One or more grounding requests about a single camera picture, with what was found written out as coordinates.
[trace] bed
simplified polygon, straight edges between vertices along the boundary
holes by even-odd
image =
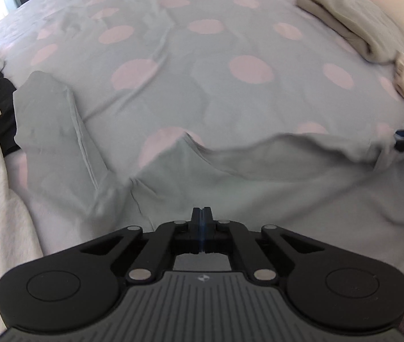
[[[404,29],[404,0],[373,1]],[[295,0],[30,0],[0,22],[0,56],[17,88],[41,70],[73,90],[123,183],[185,132],[217,149],[277,133],[369,140],[404,122],[393,65],[366,62]],[[28,189],[23,151],[6,166],[44,255],[92,239]],[[404,273],[404,225],[342,212],[283,226]]]

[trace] white logo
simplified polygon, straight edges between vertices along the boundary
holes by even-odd
[[[206,282],[207,280],[210,280],[210,277],[208,275],[201,275],[197,278],[198,280],[200,280],[201,282]]]

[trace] bed sheet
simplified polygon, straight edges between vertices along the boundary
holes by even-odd
[[[404,121],[393,67],[365,62],[294,0],[31,0],[0,22],[0,56],[16,87],[42,70],[73,89],[124,183],[184,132],[216,149],[281,132],[371,139]],[[45,254],[85,240],[27,190],[23,152],[6,163]],[[356,222],[339,207],[284,226],[404,272],[404,226],[361,207]]]

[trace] metal pin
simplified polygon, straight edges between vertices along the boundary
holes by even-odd
[[[129,271],[129,277],[132,280],[146,280],[151,276],[151,271],[145,268],[135,268]]]
[[[268,268],[261,268],[254,272],[254,277],[258,280],[273,280],[276,277],[276,272]]]

